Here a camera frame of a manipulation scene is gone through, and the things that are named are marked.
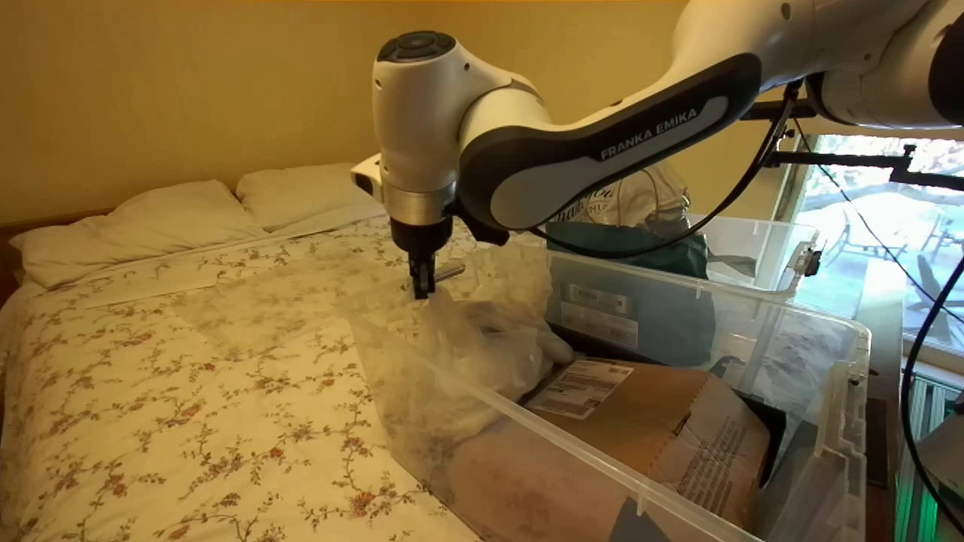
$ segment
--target beige wall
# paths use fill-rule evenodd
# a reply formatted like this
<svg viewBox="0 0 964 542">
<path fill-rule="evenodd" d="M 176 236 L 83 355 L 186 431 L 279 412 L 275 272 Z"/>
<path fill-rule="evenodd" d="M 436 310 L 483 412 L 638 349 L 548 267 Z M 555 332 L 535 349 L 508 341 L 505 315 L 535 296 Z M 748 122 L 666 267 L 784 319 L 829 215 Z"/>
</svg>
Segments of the beige wall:
<svg viewBox="0 0 964 542">
<path fill-rule="evenodd" d="M 107 207 L 144 187 L 374 151 L 366 72 L 436 26 L 525 72 L 557 119 L 670 60 L 680 0 L 0 0 L 0 227 Z M 739 179 L 758 128 L 673 160 L 695 207 Z M 769 215 L 756 185 L 733 215 Z"/>
</svg>

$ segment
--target cable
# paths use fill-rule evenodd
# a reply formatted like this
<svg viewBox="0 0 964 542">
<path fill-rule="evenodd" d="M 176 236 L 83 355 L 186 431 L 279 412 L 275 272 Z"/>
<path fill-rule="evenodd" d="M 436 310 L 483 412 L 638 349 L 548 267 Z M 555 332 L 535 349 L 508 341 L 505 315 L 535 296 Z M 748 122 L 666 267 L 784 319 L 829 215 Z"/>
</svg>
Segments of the cable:
<svg viewBox="0 0 964 542">
<path fill-rule="evenodd" d="M 937 484 L 931 483 L 929 471 L 926 471 L 926 462 L 917 450 L 917 439 L 914 439 L 914 427 L 911 427 L 911 387 L 914 387 L 914 368 L 917 368 L 917 359 L 926 345 L 926 337 L 940 312 L 940 307 L 947 304 L 947 298 L 953 296 L 953 289 L 958 286 L 964 274 L 964 259 L 958 262 L 958 267 L 953 272 L 953 276 L 943 282 L 940 296 L 933 298 L 931 310 L 929 310 L 929 319 L 926 325 L 919 328 L 919 334 L 914 337 L 914 345 L 906 351 L 906 364 L 904 364 L 904 385 L 902 385 L 902 431 L 904 431 L 904 444 L 906 444 L 906 451 L 911 451 L 911 462 L 914 462 L 914 471 L 917 475 L 926 483 L 926 488 L 931 492 L 940 515 L 947 522 L 955 524 L 958 533 L 964 533 L 964 522 L 953 511 L 953 505 L 947 503 L 947 496 L 937 492 Z"/>
<path fill-rule="evenodd" d="M 802 128 L 798 117 L 792 117 L 795 132 L 804 141 L 804 151 L 814 153 L 810 139 Z M 819 176 L 840 192 L 840 200 L 855 212 L 855 217 L 862 220 L 862 227 L 867 229 L 867 236 L 877 242 L 877 247 L 882 247 L 882 253 L 902 267 L 902 274 L 911 280 L 911 286 L 926 296 L 933 304 L 933 296 L 904 267 L 902 257 L 893 257 L 893 249 L 873 233 L 870 220 L 859 212 L 859 204 L 851 203 L 851 196 L 840 187 L 836 176 L 831 176 L 822 163 L 817 163 Z M 955 323 L 964 325 L 964 315 L 943 307 L 947 315 L 953 315 Z"/>
<path fill-rule="evenodd" d="M 569 245 L 569 242 L 561 242 L 555 236 L 548 236 L 544 229 L 529 229 L 529 236 L 555 245 L 555 247 L 562 247 L 569 253 L 578 253 L 578 257 L 591 257 L 591 259 L 634 259 L 634 257 L 646 257 L 646 253 L 657 253 L 657 249 L 666 249 L 679 242 L 687 242 L 693 237 L 699 229 L 706 229 L 710 220 L 718 220 L 739 196 L 743 196 L 743 190 L 751 187 L 751 180 L 758 176 L 766 157 L 776 149 L 776 141 L 784 139 L 784 128 L 786 128 L 786 117 L 792 114 L 792 106 L 795 106 L 795 96 L 798 96 L 798 86 L 802 81 L 792 81 L 784 86 L 784 102 L 781 102 L 781 114 L 770 119 L 769 132 L 761 137 L 758 149 L 756 149 L 756 157 L 752 163 L 748 166 L 748 171 L 740 176 L 740 180 L 725 192 L 725 200 L 710 212 L 706 215 L 703 220 L 695 220 L 695 227 L 691 227 L 687 233 L 679 233 L 666 242 L 657 242 L 649 247 L 632 247 L 632 249 L 594 249 L 594 247 L 578 247 L 578 245 Z"/>
</svg>

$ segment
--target pillow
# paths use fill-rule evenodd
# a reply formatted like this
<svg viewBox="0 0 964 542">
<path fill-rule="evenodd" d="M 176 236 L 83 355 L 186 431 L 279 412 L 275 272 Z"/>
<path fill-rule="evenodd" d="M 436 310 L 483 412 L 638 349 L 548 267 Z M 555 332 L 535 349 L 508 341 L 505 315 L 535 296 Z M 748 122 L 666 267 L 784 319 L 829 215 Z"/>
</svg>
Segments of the pillow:
<svg viewBox="0 0 964 542">
<path fill-rule="evenodd" d="M 11 237 L 29 280 L 61 286 L 97 267 L 186 247 L 264 237 L 264 229 L 221 180 L 138 192 L 112 215 Z"/>
<path fill-rule="evenodd" d="M 383 215 L 380 203 L 352 185 L 352 163 L 251 171 L 234 192 L 275 236 L 309 236 Z"/>
</svg>

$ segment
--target floral bed sheet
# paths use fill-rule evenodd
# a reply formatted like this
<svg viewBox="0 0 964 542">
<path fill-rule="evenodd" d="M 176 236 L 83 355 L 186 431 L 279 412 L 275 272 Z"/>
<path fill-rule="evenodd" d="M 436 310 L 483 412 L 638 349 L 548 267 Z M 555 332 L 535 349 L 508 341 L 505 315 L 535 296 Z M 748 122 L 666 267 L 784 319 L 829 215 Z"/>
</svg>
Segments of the floral bed sheet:
<svg viewBox="0 0 964 542">
<path fill-rule="evenodd" d="M 343 319 L 374 272 L 406 276 L 383 220 L 24 286 L 0 538 L 477 538 L 386 450 Z"/>
</svg>

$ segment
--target robotic arm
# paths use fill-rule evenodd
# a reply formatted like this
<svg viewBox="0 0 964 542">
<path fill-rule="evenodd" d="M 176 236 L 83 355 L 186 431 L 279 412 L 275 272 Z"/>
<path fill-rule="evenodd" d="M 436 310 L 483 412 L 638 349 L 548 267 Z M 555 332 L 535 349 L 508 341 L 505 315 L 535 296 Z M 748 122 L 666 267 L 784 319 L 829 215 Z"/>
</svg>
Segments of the robotic arm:
<svg viewBox="0 0 964 542">
<path fill-rule="evenodd" d="M 380 153 L 355 170 L 391 217 L 415 298 L 457 215 L 479 242 L 552 220 L 578 196 L 736 122 L 752 98 L 810 81 L 851 122 L 964 122 L 964 0 L 691 0 L 661 81 L 555 122 L 529 81 L 445 32 L 403 32 L 374 62 Z"/>
</svg>

